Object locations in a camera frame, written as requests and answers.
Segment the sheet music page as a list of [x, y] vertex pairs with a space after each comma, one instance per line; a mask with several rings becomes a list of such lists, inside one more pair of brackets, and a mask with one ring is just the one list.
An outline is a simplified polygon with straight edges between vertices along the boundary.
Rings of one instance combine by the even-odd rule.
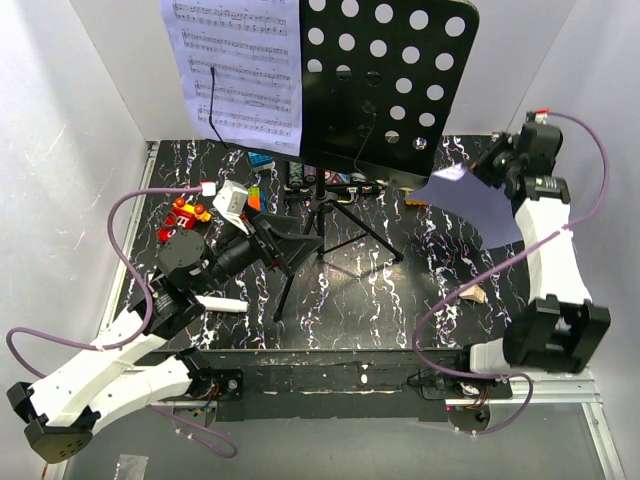
[[522, 240], [504, 188], [485, 185], [461, 164], [434, 172], [428, 183], [410, 193], [408, 199], [425, 202], [470, 223], [484, 249]]
[[176, 0], [161, 2], [160, 9], [197, 134], [298, 155], [298, 2]]

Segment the black music stand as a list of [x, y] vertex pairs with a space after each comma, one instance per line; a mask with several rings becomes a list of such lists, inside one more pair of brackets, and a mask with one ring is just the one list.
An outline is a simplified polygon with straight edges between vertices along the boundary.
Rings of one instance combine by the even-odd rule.
[[479, 15], [462, 1], [294, 1], [217, 7], [214, 37], [247, 44], [235, 89], [265, 125], [239, 145], [369, 178], [424, 184]]

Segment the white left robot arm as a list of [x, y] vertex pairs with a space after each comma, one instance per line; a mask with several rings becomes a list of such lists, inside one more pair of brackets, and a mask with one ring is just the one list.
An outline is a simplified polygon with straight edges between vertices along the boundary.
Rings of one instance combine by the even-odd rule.
[[242, 214], [226, 225], [217, 245], [189, 229], [174, 233], [156, 257], [151, 298], [131, 298], [129, 306], [57, 371], [7, 391], [14, 412], [25, 422], [25, 437], [49, 464], [78, 454], [112, 422], [158, 400], [186, 395], [193, 400], [236, 390], [240, 371], [217, 370], [193, 349], [169, 356], [135, 375], [136, 361], [161, 347], [206, 311], [200, 296], [210, 293], [257, 261], [292, 275], [317, 251], [321, 237], [295, 232], [293, 217]]

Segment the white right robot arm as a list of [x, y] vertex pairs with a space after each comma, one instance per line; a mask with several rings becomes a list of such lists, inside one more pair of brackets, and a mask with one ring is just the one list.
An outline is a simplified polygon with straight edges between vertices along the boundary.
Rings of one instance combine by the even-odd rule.
[[581, 372], [611, 324], [593, 303], [579, 272], [568, 229], [571, 196], [553, 170], [563, 143], [559, 127], [532, 113], [516, 135], [501, 133], [472, 166], [484, 184], [504, 188], [522, 235], [529, 300], [502, 338], [467, 348], [452, 373], [454, 389], [475, 397], [490, 374], [523, 370]]

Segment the blue orange toy block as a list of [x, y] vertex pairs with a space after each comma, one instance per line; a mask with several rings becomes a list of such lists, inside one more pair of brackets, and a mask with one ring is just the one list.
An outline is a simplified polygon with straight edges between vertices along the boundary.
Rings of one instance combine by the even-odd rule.
[[266, 210], [266, 199], [264, 192], [258, 187], [250, 187], [248, 190], [248, 205], [256, 211]]

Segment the light blue toy block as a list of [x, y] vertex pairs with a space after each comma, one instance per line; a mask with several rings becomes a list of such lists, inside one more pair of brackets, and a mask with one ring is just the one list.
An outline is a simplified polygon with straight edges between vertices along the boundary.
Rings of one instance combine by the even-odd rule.
[[256, 152], [249, 152], [248, 158], [249, 158], [250, 166], [254, 172], [271, 170], [275, 166], [275, 160], [270, 155], [256, 153]]

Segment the red toy bus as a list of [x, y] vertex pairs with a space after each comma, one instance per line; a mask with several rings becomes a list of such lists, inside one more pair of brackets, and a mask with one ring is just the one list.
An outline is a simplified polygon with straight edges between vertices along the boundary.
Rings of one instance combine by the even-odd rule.
[[211, 213], [202, 204], [188, 203], [184, 197], [177, 198], [158, 230], [158, 240], [166, 243], [179, 229], [192, 230], [198, 223], [211, 220]]

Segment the small beige wood scrap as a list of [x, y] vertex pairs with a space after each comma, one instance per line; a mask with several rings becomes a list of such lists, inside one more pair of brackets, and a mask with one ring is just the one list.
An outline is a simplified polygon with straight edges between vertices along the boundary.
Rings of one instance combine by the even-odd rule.
[[484, 304], [487, 302], [487, 294], [479, 285], [470, 286], [460, 292], [458, 297], [478, 304]]

